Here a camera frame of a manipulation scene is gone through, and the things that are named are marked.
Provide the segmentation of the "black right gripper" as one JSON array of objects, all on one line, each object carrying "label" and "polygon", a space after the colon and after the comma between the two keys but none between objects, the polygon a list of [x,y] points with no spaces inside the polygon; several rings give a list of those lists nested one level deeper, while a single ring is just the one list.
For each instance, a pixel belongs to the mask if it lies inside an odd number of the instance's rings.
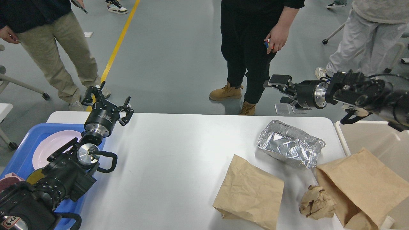
[{"label": "black right gripper", "polygon": [[289,104],[297,110],[324,109],[327,105],[325,96],[329,83],[324,80],[304,80],[294,84],[290,75],[273,74],[265,80],[263,87],[295,96],[295,99],[281,97],[280,103]]}]

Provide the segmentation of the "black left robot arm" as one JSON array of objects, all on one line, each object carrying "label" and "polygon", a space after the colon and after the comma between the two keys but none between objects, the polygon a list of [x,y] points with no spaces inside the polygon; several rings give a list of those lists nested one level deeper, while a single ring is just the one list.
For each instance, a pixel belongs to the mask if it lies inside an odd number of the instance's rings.
[{"label": "black left robot arm", "polygon": [[98,146],[112,134],[117,122],[129,123],[134,110],[127,97],[122,106],[105,99],[101,86],[90,86],[81,102],[92,110],[84,123],[81,138],[73,138],[47,158],[41,170],[43,177],[34,184],[16,182],[1,192],[2,230],[53,230],[61,219],[73,219],[71,229],[82,223],[79,214],[56,212],[64,200],[79,200],[96,182],[95,172],[111,173],[117,166],[115,153],[100,150]]}]

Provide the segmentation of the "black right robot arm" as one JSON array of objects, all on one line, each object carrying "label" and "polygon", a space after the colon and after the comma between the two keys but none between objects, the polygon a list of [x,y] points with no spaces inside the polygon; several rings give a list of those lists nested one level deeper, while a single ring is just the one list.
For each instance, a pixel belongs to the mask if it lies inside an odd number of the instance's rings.
[{"label": "black right robot arm", "polygon": [[408,78],[394,74],[365,76],[360,72],[337,72],[332,78],[293,83],[289,75],[274,74],[263,85],[284,96],[281,103],[299,110],[324,109],[343,103],[342,124],[353,124],[375,114],[397,131],[408,130]]}]

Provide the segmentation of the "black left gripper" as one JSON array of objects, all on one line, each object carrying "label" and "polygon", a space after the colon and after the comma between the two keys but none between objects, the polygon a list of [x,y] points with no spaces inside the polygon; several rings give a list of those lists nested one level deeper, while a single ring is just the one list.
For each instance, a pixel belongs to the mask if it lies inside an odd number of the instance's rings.
[{"label": "black left gripper", "polygon": [[[105,83],[105,81],[102,81],[101,85],[89,86],[81,104],[83,106],[94,107],[97,103],[100,103],[103,108],[106,108],[108,106],[108,101],[102,93]],[[117,121],[121,126],[127,125],[134,114],[134,110],[129,104],[130,100],[131,97],[127,97],[122,106],[115,107],[114,112],[112,110],[104,110],[101,108],[92,109],[84,124],[85,131],[97,133],[102,137],[109,137]]]}]

